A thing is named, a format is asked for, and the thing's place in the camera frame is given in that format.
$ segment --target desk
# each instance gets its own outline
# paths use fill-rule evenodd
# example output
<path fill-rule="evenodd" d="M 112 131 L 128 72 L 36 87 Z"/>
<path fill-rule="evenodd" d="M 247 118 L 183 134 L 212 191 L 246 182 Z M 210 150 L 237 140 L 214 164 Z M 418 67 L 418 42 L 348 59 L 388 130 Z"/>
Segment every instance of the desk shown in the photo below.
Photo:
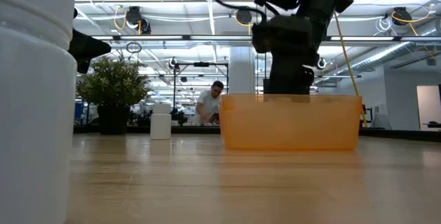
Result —
<path fill-rule="evenodd" d="M 438 224 L 441 145 L 225 151 L 219 135 L 76 134 L 67 224 Z"/>

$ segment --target man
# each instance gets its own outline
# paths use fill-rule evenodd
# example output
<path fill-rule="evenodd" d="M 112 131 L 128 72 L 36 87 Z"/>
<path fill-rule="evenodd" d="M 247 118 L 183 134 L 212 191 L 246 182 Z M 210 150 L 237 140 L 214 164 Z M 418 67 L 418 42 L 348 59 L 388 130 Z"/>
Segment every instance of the man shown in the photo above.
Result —
<path fill-rule="evenodd" d="M 201 125 L 207 122 L 214 122 L 212 118 L 214 114 L 218 113 L 219 96 L 223 90 L 223 83 L 216 81 L 213 83 L 211 90 L 207 90 L 201 93 L 196 105 L 196 115 L 194 117 L 195 122 Z"/>

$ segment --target translucent orange container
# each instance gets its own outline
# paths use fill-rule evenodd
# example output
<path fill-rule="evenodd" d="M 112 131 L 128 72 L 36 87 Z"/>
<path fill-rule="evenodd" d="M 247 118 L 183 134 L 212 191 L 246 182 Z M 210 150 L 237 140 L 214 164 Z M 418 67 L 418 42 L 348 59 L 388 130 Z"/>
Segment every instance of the translucent orange container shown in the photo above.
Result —
<path fill-rule="evenodd" d="M 359 96 L 228 94 L 220 100 L 228 149 L 353 150 L 362 111 Z"/>

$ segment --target black robotic gripper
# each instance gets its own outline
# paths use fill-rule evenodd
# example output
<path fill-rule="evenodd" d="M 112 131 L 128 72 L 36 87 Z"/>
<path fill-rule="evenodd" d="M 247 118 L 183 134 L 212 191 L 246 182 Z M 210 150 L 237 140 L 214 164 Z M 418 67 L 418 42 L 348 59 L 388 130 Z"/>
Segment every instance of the black robotic gripper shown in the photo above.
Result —
<path fill-rule="evenodd" d="M 271 52 L 273 61 L 268 88 L 270 94 L 309 94 L 319 55 L 317 50 L 327 35 L 334 11 L 343 12 L 353 0 L 254 0 L 260 6 L 271 3 L 297 12 L 277 13 L 270 21 L 252 27 L 253 44 L 258 53 Z"/>

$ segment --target white bottle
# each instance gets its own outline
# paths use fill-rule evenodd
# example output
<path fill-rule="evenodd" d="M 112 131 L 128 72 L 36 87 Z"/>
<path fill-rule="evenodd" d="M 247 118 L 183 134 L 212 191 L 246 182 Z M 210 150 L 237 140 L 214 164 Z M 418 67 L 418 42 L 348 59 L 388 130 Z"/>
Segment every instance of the white bottle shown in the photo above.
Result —
<path fill-rule="evenodd" d="M 0 0 L 0 223 L 65 221 L 73 12 L 74 0 Z"/>
<path fill-rule="evenodd" d="M 150 138 L 153 140 L 167 140 L 172 136 L 171 105 L 155 103 L 152 120 L 150 121 Z"/>

